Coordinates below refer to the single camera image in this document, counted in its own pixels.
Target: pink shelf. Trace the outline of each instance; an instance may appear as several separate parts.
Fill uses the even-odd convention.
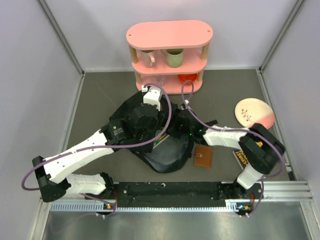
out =
[[[141,90],[141,85],[145,85],[147,83],[152,83],[155,81],[155,79],[150,76],[150,75],[142,75],[142,84],[136,83],[136,87],[138,90]],[[202,81],[195,81],[194,83],[194,93],[198,91],[202,85]],[[168,75],[166,76],[165,83],[163,85],[164,90],[168,94],[181,94],[181,87],[182,87],[182,82],[178,79],[177,75]],[[186,94],[191,93],[192,86],[191,85],[186,85],[184,87],[184,92]]]
[[[207,59],[201,59],[201,51],[197,48],[187,48],[183,51],[183,63],[179,67],[170,67],[163,53],[158,50],[156,53],[156,65],[146,67],[142,61],[141,53],[137,54],[138,62],[132,63],[134,70],[144,75],[169,75],[169,74],[195,74],[202,71]]]
[[[142,22],[126,33],[129,45],[135,49],[198,48],[206,45],[214,31],[199,20]]]

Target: green mug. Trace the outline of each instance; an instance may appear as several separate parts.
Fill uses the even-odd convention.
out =
[[[161,50],[161,52],[170,67],[177,68],[181,66],[184,59],[184,50],[182,48]]]

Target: wooden shelf post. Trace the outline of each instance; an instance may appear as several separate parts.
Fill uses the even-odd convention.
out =
[[[138,56],[137,56],[137,51],[135,48],[133,48],[132,46],[129,46],[129,49],[130,49],[130,54],[131,54],[131,59],[132,59],[132,62],[134,64],[136,64],[138,62]]]
[[[202,81],[202,78],[204,76],[204,72],[205,72],[205,70],[202,70],[201,72],[198,73],[198,78],[196,79],[197,81],[199,81],[199,82]]]
[[[202,47],[201,59],[205,60],[208,57],[209,43]]]
[[[134,71],[134,75],[135,75],[135,81],[137,84],[142,84],[142,79],[141,79],[141,75],[139,73],[137,73],[136,71]]]

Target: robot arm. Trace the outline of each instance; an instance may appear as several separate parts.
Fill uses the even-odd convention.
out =
[[[139,143],[145,134],[141,126],[159,127],[158,112],[161,110],[161,91],[156,87],[142,88],[143,103],[137,106],[127,119],[113,119],[92,136],[70,149],[43,159],[38,156],[32,160],[33,166],[51,160],[59,155],[61,159],[49,162],[35,171],[44,202],[52,202],[64,195],[93,194],[108,195],[113,188],[112,178],[106,173],[97,175],[72,174],[104,155],[109,155],[120,148],[99,148],[104,145],[127,145]]]
[[[92,176],[72,173],[95,159],[112,154],[120,149],[97,146],[131,145],[155,137],[156,132],[162,129],[165,118],[168,119],[166,117],[167,110],[160,103],[162,94],[159,88],[143,87],[142,96],[142,98],[139,98],[137,106],[129,111],[128,116],[110,119],[106,126],[96,131],[91,137],[58,154],[69,153],[69,155],[49,162],[35,170],[44,202],[55,201],[65,194],[86,193],[103,196],[104,198],[111,194],[113,181],[108,174],[101,173]],[[243,189],[249,189],[263,175],[269,174],[278,162],[276,153],[265,143],[262,143],[262,147],[259,147],[256,142],[260,140],[253,135],[242,131],[226,131],[231,129],[229,127],[214,126],[214,128],[217,130],[203,127],[182,106],[182,109],[174,107],[174,113],[166,133],[176,138],[179,138],[182,134],[190,134],[194,136],[194,141],[198,144],[243,150],[249,164],[235,181]],[[284,153],[285,147],[261,124],[255,124],[250,130],[265,137],[281,154]],[[152,149],[153,143],[145,145],[141,152],[151,152]],[[38,156],[33,159],[33,166],[35,167],[58,155],[45,159]]]
[[[243,188],[251,188],[263,175],[270,174],[279,161],[275,151],[252,134],[243,131],[226,131],[231,130],[230,127],[214,126],[214,128],[217,130],[207,129],[203,135],[203,139],[208,146],[224,146],[243,150],[248,158],[248,165],[236,179],[236,182]],[[256,123],[250,130],[262,135],[275,146],[281,155],[284,154],[285,147],[263,125]]]

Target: white plate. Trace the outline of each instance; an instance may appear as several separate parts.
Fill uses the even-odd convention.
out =
[[[238,102],[234,114],[245,128],[250,128],[253,124],[259,123],[269,129],[275,122],[275,114],[271,107],[256,98],[246,98]]]

